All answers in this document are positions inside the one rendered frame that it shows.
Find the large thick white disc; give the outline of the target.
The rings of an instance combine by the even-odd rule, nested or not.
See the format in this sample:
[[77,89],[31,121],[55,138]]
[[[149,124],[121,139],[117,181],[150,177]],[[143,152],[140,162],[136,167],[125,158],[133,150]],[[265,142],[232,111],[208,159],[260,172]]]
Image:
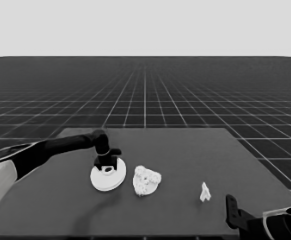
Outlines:
[[107,192],[119,187],[125,180],[127,167],[123,159],[117,157],[117,169],[112,165],[102,165],[102,170],[93,166],[90,172],[92,186],[101,192]]

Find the small white T-shaped piece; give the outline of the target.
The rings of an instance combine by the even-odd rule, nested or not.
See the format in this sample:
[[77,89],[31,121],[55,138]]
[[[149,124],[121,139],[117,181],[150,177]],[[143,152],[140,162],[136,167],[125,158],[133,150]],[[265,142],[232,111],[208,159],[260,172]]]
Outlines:
[[211,199],[211,193],[209,188],[207,187],[206,183],[202,183],[202,191],[200,194],[200,200],[204,202],[205,200],[209,201]]

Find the white round carrier with pins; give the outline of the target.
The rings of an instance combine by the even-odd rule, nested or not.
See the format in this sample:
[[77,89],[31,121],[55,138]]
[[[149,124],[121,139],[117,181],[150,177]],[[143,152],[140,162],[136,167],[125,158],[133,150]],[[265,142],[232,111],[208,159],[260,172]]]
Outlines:
[[[147,171],[146,171],[146,173],[143,174],[143,175],[149,175],[149,176],[150,176],[152,173],[159,173],[159,172],[155,172],[155,171],[153,171],[153,170],[151,170],[151,169],[149,169],[149,168],[146,168],[146,169],[147,169]],[[146,188],[146,193],[145,193],[144,196],[146,196],[146,195],[150,195],[150,194],[154,193],[154,192],[156,191],[156,189],[158,188],[158,185],[159,185],[161,182],[160,182],[158,185],[153,184],[152,182],[150,182],[148,185],[144,185],[144,184],[142,183],[142,180],[141,180],[142,176],[136,176],[135,173],[134,173],[133,181],[132,181],[132,183],[133,183],[133,187],[135,187],[135,186],[144,186],[144,187]]]

